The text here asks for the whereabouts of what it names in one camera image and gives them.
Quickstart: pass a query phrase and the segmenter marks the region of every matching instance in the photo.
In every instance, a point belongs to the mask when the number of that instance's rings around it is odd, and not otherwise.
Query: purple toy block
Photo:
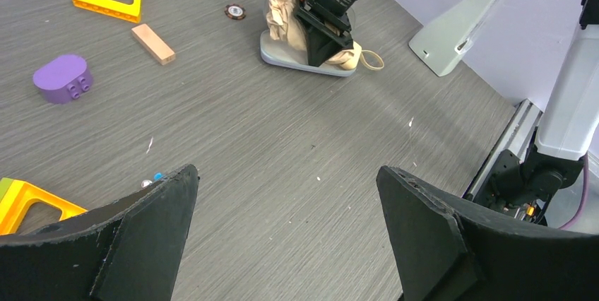
[[[38,69],[33,74],[33,84],[46,101],[64,104],[90,90],[93,77],[83,57],[62,55]]]

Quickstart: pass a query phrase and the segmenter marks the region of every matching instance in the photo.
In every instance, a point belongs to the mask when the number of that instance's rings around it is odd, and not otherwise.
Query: wooden block
[[[174,60],[174,52],[162,41],[154,30],[147,24],[138,25],[131,29],[133,36],[138,40],[146,50],[150,52],[163,66]]]

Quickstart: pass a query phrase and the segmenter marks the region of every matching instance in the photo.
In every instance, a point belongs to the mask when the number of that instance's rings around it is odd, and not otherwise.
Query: gray oval base
[[[263,31],[262,35],[260,35],[260,55],[268,64],[272,64],[274,66],[284,66],[285,68],[302,71],[309,71],[312,73],[348,77],[355,72],[355,69],[342,70],[337,66],[331,66],[330,64],[309,66],[306,52],[295,50],[285,42],[273,40],[268,30]]]

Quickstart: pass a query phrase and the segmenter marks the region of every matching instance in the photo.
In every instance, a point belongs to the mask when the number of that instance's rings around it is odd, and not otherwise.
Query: small white debris
[[[150,144],[148,145],[148,150],[146,150],[146,154],[148,154],[150,152],[150,148],[152,148],[152,143],[154,143],[154,136],[152,136],[152,138],[150,138]]]

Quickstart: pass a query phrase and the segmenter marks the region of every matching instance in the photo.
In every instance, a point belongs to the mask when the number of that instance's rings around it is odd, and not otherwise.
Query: rubber band
[[[364,54],[368,54],[370,56],[373,56],[378,62],[379,64],[381,64],[380,66],[372,66],[370,65],[366,59],[364,58]],[[374,71],[379,71],[382,70],[385,67],[385,62],[383,62],[383,59],[376,53],[373,52],[372,50],[362,50],[362,53],[360,54],[360,62],[362,64],[364,64],[364,66],[370,70],[374,70]]]

